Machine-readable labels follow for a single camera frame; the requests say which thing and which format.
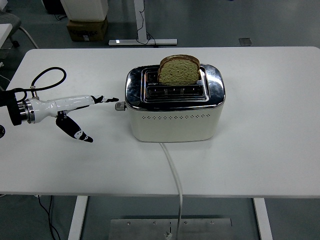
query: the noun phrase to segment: toaster vent holes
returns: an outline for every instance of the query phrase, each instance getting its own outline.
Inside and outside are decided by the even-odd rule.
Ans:
[[[181,116],[181,115],[178,115],[178,116],[142,116],[141,118],[144,119],[144,120],[177,120],[177,119],[199,119],[199,118],[209,118],[211,115],[208,113],[208,114],[201,114],[201,115],[185,115],[185,116]]]

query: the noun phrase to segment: bread slice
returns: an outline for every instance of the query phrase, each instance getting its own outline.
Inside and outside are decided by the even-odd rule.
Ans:
[[[193,85],[200,79],[200,62],[190,55],[167,56],[160,62],[158,82],[168,86]]]

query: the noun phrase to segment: white cable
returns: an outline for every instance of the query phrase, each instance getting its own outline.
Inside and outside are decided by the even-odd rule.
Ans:
[[[8,79],[8,78],[6,78],[5,76],[0,75],[0,77],[2,77],[2,78],[4,78],[4,79],[7,79],[7,80],[9,81],[9,83],[11,83],[11,80]]]
[[[25,30],[22,26],[20,26],[19,29],[28,36],[28,38],[30,39],[30,41],[32,42],[32,44],[34,45],[34,47],[35,47],[36,49],[39,49],[38,45],[36,44],[36,42],[34,41],[34,39],[30,36],[30,34],[27,32],[27,30]]]
[[[171,156],[170,156],[165,144],[164,143],[159,143],[159,144],[160,144],[162,150],[164,151],[166,159],[168,160],[168,163],[169,163],[170,168],[171,168],[171,172],[172,172],[173,177],[174,177],[175,185],[176,185],[176,188],[177,188],[178,193],[179,193],[179,214],[178,214],[178,224],[177,224],[177,227],[176,227],[176,235],[175,235],[175,239],[178,240],[180,222],[181,222],[181,215],[182,215],[182,203],[183,203],[182,185],[181,185],[181,182],[180,182],[179,175],[177,173],[176,167],[174,165],[174,162],[172,161],[172,158],[171,158]]]

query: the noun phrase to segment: white table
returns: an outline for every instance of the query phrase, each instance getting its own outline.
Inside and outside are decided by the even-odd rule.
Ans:
[[[106,95],[121,101],[127,73],[189,54],[222,74],[226,102],[216,134],[168,143],[185,196],[320,197],[320,50],[315,47],[34,49],[9,89],[28,88],[46,68],[67,80],[41,100]],[[62,77],[50,72],[36,87]],[[177,190],[157,143],[140,142],[127,112],[97,104],[70,112],[93,143],[70,138],[47,117],[13,127],[0,108],[0,193],[167,196]]]
[[[6,41],[11,30],[12,30],[11,23],[0,24],[0,47]]]

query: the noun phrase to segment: gray floor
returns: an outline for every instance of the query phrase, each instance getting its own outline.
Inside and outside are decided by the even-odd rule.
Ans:
[[[44,48],[109,48],[111,39],[135,39],[133,0],[109,0],[109,26],[104,41],[73,42],[67,19],[57,21],[40,0],[9,0],[7,9]],[[320,48],[319,0],[146,0],[147,31],[156,39],[176,38],[177,47],[241,47],[239,38],[251,38],[252,47],[314,46]],[[33,48],[20,31],[13,35],[20,47],[9,51],[0,75],[11,79],[26,52]],[[0,77],[0,86],[9,82]],[[43,204],[49,206],[49,197]],[[266,199],[274,240],[320,239],[320,200]],[[52,222],[67,239],[74,196],[55,196]],[[82,239],[108,239],[110,219],[168,217],[178,213],[176,197],[90,197]],[[231,218],[236,240],[259,239],[250,199],[186,198],[183,214]],[[51,239],[48,218],[34,196],[0,198],[0,240]]]

